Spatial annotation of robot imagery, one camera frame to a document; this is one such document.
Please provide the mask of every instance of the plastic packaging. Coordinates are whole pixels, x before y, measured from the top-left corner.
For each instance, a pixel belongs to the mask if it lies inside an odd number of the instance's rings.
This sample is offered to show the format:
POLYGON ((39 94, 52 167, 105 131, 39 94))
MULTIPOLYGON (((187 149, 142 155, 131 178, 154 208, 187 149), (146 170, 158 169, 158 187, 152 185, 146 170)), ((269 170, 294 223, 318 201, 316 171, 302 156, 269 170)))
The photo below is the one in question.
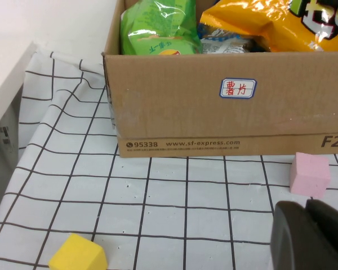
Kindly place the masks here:
POLYGON ((201 53, 195 0, 139 0, 122 15, 124 55, 201 53))
POLYGON ((260 36, 272 52, 338 51, 338 5, 317 0, 220 0, 201 23, 260 36))
POLYGON ((203 44, 203 53, 244 53, 254 45, 251 37, 245 37, 200 24, 198 34, 203 44))

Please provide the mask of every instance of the cardboard box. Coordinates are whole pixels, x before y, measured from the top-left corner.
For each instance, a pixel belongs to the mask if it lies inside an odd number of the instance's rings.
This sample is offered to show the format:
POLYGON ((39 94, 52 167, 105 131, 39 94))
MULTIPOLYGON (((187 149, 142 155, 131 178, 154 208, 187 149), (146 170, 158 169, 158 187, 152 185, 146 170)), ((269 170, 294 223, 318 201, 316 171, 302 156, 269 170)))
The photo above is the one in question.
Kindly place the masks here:
POLYGON ((103 53, 121 156, 338 153, 338 52, 120 55, 135 2, 118 0, 103 53))

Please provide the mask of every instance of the pink foam cube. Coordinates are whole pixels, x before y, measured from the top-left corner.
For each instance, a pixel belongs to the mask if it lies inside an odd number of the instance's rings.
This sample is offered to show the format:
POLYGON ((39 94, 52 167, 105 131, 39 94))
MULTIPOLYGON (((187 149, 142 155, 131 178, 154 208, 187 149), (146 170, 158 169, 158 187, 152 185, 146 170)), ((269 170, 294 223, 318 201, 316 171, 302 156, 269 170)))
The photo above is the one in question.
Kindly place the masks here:
POLYGON ((330 182, 329 160, 326 157, 295 154, 290 180, 292 193, 321 198, 330 182))

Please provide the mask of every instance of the white tablecloth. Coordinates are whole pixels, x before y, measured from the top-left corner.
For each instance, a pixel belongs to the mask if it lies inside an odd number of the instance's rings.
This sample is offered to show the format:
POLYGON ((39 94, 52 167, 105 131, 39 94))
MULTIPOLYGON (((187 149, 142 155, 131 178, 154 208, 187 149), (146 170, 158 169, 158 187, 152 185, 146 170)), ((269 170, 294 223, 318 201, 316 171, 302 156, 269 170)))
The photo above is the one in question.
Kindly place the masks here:
MULTIPOLYGON (((26 72, 20 154, 0 207, 0 269, 47 269, 71 232, 109 269, 268 269, 292 156, 122 159, 100 65, 39 51, 26 72)), ((338 155, 323 201, 338 209, 338 155)))

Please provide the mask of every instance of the white wall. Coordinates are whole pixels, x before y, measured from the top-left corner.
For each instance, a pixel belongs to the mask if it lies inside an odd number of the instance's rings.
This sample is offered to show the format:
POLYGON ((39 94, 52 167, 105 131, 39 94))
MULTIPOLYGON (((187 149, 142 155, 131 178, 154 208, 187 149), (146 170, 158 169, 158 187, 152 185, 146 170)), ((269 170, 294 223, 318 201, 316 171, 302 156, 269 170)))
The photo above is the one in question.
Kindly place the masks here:
POLYGON ((101 62, 116 0, 0 0, 0 35, 101 62))

